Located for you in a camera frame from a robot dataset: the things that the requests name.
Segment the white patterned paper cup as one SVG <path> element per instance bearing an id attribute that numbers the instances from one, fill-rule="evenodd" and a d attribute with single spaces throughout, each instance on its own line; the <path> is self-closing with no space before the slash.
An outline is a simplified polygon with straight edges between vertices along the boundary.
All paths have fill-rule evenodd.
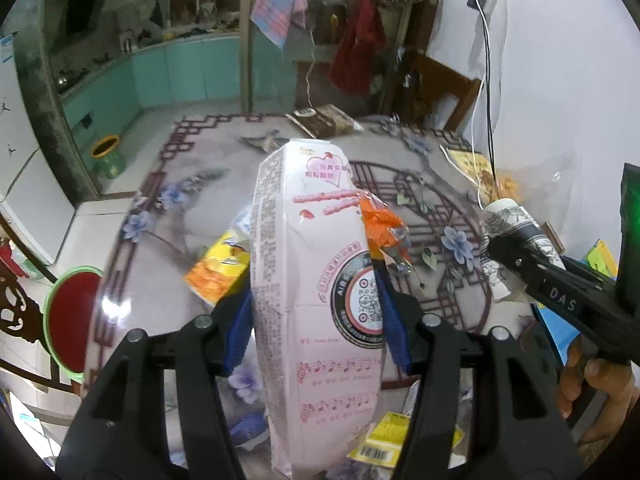
<path id="1" fill-rule="evenodd" d="M 495 302 L 524 301 L 525 285 L 504 264 L 491 258 L 489 243 L 503 237 L 518 248 L 536 252 L 560 269 L 565 269 L 561 257 L 540 225 L 512 198 L 502 198 L 487 205 L 480 213 L 483 243 L 480 246 L 480 267 L 488 279 Z"/>

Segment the orange plastic wrapper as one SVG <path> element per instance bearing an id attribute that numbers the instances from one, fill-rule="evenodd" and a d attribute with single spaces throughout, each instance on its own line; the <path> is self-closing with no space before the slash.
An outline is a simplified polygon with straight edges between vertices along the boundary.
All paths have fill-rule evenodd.
<path id="1" fill-rule="evenodd" d="M 359 190 L 358 198 L 372 259 L 410 266 L 409 234 L 404 220 L 369 191 Z"/>

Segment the pink white paper carton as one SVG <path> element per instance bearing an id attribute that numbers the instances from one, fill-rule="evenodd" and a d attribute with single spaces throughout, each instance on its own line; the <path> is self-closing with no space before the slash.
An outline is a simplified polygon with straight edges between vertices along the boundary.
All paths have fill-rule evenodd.
<path id="1" fill-rule="evenodd" d="M 384 361 L 383 315 L 349 161 L 297 139 L 259 166 L 250 291 L 273 469 L 309 479 L 366 435 Z"/>

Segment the green red trash bin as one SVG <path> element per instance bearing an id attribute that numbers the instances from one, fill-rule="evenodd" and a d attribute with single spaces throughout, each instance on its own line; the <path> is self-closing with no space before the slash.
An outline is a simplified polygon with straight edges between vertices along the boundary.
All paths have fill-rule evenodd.
<path id="1" fill-rule="evenodd" d="M 50 356 L 72 382 L 84 381 L 92 310 L 102 272 L 76 266 L 60 276 L 43 307 L 43 333 Z"/>

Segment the teal kitchen cabinets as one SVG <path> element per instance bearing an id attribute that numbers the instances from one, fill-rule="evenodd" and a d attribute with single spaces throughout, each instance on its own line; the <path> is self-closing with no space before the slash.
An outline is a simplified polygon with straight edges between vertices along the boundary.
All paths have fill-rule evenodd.
<path id="1" fill-rule="evenodd" d="M 89 116 L 96 132 L 122 134 L 142 110 L 240 97 L 240 38 L 183 38 L 123 55 L 61 96 L 70 128 Z"/>

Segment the yellow barcode label packet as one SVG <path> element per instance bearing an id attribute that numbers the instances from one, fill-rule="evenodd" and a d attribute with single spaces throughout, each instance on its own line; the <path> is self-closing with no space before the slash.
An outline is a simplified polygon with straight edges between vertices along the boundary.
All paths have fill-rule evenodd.
<path id="1" fill-rule="evenodd" d="M 394 469 L 410 425 L 410 417 L 387 412 L 358 448 L 347 457 L 370 466 Z"/>

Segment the clear bag orange snacks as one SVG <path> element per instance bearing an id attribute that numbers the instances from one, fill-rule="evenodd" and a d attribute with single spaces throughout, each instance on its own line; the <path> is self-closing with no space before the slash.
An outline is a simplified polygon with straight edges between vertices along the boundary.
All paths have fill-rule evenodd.
<path id="1" fill-rule="evenodd" d="M 569 193 L 575 179 L 576 162 L 570 154 L 496 171 L 491 170 L 488 158 L 480 152 L 445 148 L 444 154 L 454 169 L 471 181 L 483 206 L 500 198 L 522 205 L 541 205 Z"/>

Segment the dark carved wooden chair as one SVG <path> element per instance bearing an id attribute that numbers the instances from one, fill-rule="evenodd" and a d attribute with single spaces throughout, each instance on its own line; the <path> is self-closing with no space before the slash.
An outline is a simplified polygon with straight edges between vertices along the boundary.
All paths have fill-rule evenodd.
<path id="1" fill-rule="evenodd" d="M 72 384 L 64 384 L 61 379 L 61 367 L 53 359 L 52 352 L 44 336 L 43 314 L 39 304 L 27 295 L 18 282 L 15 270 L 17 265 L 10 259 L 10 244 L 7 238 L 1 240 L 1 336 L 24 341 L 36 348 L 39 346 L 48 360 L 48 374 L 28 370 L 10 361 L 1 359 L 2 372 L 10 373 L 31 382 L 44 392 L 50 389 L 74 394 Z"/>

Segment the yellow orange snack wrapper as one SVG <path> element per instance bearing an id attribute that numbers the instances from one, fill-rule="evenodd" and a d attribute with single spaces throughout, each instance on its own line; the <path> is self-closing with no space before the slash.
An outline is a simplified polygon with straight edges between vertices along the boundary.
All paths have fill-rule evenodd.
<path id="1" fill-rule="evenodd" d="M 243 235 L 232 230 L 224 232 L 184 277 L 191 292 L 212 307 L 225 296 L 235 294 L 250 265 L 245 243 Z"/>

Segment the white refrigerator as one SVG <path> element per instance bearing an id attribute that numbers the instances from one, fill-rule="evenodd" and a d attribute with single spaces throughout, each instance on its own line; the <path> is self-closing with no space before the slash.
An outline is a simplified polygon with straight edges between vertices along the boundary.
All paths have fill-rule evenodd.
<path id="1" fill-rule="evenodd" d="M 1 38 L 1 214 L 46 266 L 55 263 L 75 208 L 36 139 L 18 82 L 14 39 Z"/>

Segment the small green yellow bin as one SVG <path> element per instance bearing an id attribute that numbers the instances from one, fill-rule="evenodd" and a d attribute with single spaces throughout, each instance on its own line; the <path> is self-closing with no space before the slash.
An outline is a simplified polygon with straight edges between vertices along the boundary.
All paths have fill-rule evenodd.
<path id="1" fill-rule="evenodd" d="M 114 180 L 126 169 L 120 150 L 120 137 L 111 134 L 94 144 L 91 150 L 91 170 L 100 178 Z"/>

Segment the brown wooden chair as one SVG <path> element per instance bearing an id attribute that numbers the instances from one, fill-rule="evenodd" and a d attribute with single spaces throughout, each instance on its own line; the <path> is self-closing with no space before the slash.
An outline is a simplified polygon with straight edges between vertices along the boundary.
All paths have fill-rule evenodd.
<path id="1" fill-rule="evenodd" d="M 404 124 L 422 126 L 439 104 L 453 99 L 456 105 L 442 128 L 457 131 L 476 103 L 481 82 L 409 49 L 402 55 L 392 78 L 385 106 Z"/>

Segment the brown printed box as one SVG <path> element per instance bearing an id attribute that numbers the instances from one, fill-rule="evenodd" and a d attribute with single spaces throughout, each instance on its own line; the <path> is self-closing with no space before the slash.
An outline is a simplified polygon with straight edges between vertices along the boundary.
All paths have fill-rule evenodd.
<path id="1" fill-rule="evenodd" d="M 299 108 L 285 117 L 313 139 L 328 140 L 363 130 L 359 122 L 333 104 Z"/>

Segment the red hanging garment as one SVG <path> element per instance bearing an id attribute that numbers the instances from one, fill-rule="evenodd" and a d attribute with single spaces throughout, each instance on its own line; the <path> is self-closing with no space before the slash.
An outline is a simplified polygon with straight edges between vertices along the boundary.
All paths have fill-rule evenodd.
<path id="1" fill-rule="evenodd" d="M 375 75 L 375 57 L 385 44 L 376 0 L 358 0 L 329 71 L 332 84 L 349 96 L 368 94 Z"/>

